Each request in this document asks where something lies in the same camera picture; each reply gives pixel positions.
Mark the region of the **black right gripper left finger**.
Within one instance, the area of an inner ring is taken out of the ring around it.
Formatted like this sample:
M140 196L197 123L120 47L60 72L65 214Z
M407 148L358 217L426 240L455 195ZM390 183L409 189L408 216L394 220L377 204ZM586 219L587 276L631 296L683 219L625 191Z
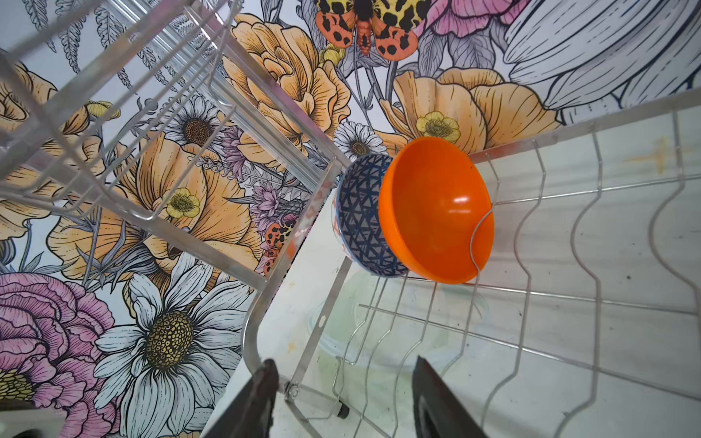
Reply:
M278 391L277 365L272 359L267 359L204 433L204 437L269 438Z

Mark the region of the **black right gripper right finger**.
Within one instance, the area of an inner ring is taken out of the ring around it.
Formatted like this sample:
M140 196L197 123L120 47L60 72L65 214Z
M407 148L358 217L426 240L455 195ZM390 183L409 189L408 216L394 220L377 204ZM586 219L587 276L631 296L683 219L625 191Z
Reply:
M414 428L418 438L487 438L429 361L421 356L417 357L414 367L412 392Z

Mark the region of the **dark blue lattice bowl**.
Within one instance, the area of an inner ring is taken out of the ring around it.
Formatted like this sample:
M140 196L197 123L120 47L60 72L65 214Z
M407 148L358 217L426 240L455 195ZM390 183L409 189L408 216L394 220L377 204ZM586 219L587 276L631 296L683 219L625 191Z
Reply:
M392 157L380 154L356 159L341 175L333 199L332 226L344 251L379 277L409 273L387 244L379 218L379 195L391 163Z

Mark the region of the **plain orange bowl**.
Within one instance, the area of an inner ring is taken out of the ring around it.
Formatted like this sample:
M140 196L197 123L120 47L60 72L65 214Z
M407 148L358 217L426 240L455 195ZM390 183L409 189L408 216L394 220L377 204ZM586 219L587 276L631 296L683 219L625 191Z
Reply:
M412 272L464 284L489 260L495 219L474 162L454 144L423 137L407 144L383 177L378 213L384 238Z

